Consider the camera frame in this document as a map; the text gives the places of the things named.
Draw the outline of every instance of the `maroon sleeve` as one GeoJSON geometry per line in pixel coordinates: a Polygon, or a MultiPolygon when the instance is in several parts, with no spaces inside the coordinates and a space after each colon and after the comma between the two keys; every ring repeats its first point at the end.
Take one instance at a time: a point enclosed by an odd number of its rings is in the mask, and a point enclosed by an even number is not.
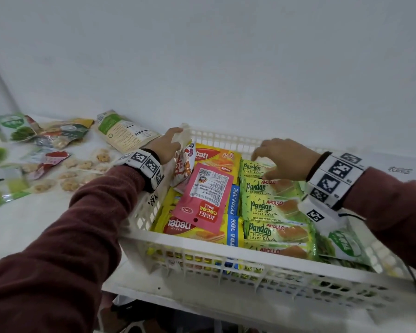
{"type": "Polygon", "coordinates": [[[112,168],[24,251],[0,260],[0,332],[93,331],[101,285],[120,262],[119,226],[143,186],[133,168],[112,168]]]}
{"type": "Polygon", "coordinates": [[[377,239],[416,269],[416,181],[403,183],[368,168],[343,206],[366,218],[377,239]]]}

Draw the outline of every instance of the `white plastic basket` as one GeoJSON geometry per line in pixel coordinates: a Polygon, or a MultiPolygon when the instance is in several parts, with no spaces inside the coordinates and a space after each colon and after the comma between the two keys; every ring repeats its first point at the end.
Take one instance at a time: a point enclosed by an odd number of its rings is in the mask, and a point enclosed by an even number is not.
{"type": "MultiPolygon", "coordinates": [[[[183,142],[193,138],[195,142],[239,151],[244,158],[249,158],[261,143],[257,139],[195,129],[187,132],[183,142]]],[[[312,302],[383,313],[395,313],[393,308],[416,313],[416,289],[404,264],[357,219],[350,222],[378,274],[148,231],[167,193],[173,170],[174,163],[168,163],[165,179],[156,193],[141,197],[128,219],[129,225],[122,230],[122,236],[135,240],[150,270],[162,266],[182,278],[198,274],[217,278],[219,283],[253,287],[256,292],[264,288],[283,294],[285,299],[288,295],[294,301],[303,297],[312,302]],[[150,250],[154,254],[147,254],[149,248],[155,249],[150,250]]]]}

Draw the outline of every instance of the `hand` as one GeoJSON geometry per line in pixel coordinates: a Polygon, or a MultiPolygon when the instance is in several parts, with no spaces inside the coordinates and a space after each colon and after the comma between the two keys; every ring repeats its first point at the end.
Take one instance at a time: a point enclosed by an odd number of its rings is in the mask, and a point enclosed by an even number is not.
{"type": "Polygon", "coordinates": [[[264,174],[267,180],[305,181],[320,156],[294,140],[274,138],[262,141],[260,147],[254,150],[251,160],[268,157],[276,164],[275,169],[264,174]]]}
{"type": "Polygon", "coordinates": [[[172,137],[174,134],[181,133],[183,131],[180,127],[172,127],[166,131],[164,135],[159,138],[156,138],[149,142],[145,148],[150,149],[156,152],[157,156],[160,159],[160,163],[164,165],[170,161],[174,154],[180,149],[181,145],[178,142],[171,143],[172,137]]]}

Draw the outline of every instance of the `person's left hand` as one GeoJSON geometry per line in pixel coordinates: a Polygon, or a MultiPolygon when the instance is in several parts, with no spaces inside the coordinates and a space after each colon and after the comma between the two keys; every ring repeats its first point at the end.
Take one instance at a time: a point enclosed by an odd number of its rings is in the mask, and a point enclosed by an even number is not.
{"type": "Polygon", "coordinates": [[[181,133],[183,128],[172,127],[166,131],[164,135],[159,138],[152,140],[145,146],[145,149],[150,149],[156,152],[157,156],[160,159],[160,163],[164,165],[170,161],[174,154],[180,149],[181,145],[178,142],[171,143],[172,137],[174,134],[181,133]]]}

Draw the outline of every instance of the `person's right hand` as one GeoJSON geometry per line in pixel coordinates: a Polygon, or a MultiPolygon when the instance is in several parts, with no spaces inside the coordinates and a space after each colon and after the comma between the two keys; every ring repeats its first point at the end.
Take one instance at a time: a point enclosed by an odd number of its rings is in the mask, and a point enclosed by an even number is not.
{"type": "Polygon", "coordinates": [[[254,161],[257,157],[267,157],[276,164],[275,169],[264,174],[264,179],[305,181],[320,156],[319,153],[294,140],[274,138],[264,140],[260,147],[254,150],[251,160],[254,161]]]}

